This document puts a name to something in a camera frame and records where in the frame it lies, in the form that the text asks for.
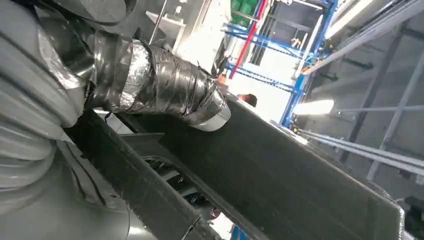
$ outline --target fluorescent light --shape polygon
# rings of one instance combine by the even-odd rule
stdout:
[[[323,115],[328,114],[334,106],[333,100],[318,100],[297,104],[293,113],[296,115]]]
[[[138,227],[133,227],[133,226],[130,226],[129,230],[128,230],[128,233],[132,234],[132,235],[140,235],[143,232],[145,232],[144,229],[141,229],[141,228],[138,228]]]
[[[103,110],[100,110],[100,109],[94,109],[94,112],[96,114],[108,114],[109,113],[109,111],[103,111]]]
[[[360,0],[351,10],[346,12],[338,21],[334,22],[325,33],[325,38],[329,39],[364,10],[373,0]]]

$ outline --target ceiling light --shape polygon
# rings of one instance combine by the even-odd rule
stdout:
[[[329,39],[364,10],[373,0],[360,0],[355,6],[347,11],[338,21],[334,22],[325,33],[325,38]]]
[[[293,113],[296,115],[323,115],[331,112],[333,106],[333,100],[311,101],[297,104]]]

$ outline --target aluminum foil duct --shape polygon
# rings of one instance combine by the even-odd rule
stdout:
[[[230,118],[215,81],[199,67],[159,47],[97,30],[83,20],[66,19],[49,7],[39,6],[36,12],[64,62],[48,62],[55,72],[70,69],[95,86],[86,108],[171,114],[203,131],[217,130]],[[55,52],[45,52],[56,59]]]
[[[171,114],[207,132],[219,129],[231,116],[213,79],[162,48],[97,32],[94,59],[98,85],[88,101],[90,108]]]

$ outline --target silver tape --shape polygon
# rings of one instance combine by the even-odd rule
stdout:
[[[119,110],[129,110],[150,76],[149,52],[139,40],[132,40],[132,56],[128,76],[119,100]]]

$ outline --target red pole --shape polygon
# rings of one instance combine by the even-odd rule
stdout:
[[[262,0],[260,2],[260,8],[259,11],[257,12],[257,18],[260,20],[261,19],[261,15],[262,15],[262,11],[264,10],[265,7],[265,3],[267,2],[267,0]],[[240,61],[243,58],[243,55],[245,54],[246,48],[248,47],[248,45],[251,43],[251,39],[253,36],[253,33],[256,31],[256,21],[253,22],[252,27],[250,28],[249,33],[247,34],[247,38],[246,41],[244,42],[243,48],[241,49],[240,55],[238,56],[237,62],[235,63],[234,68],[232,69],[230,75],[229,75],[229,79],[232,79],[234,74],[237,71],[237,68],[240,65]]]

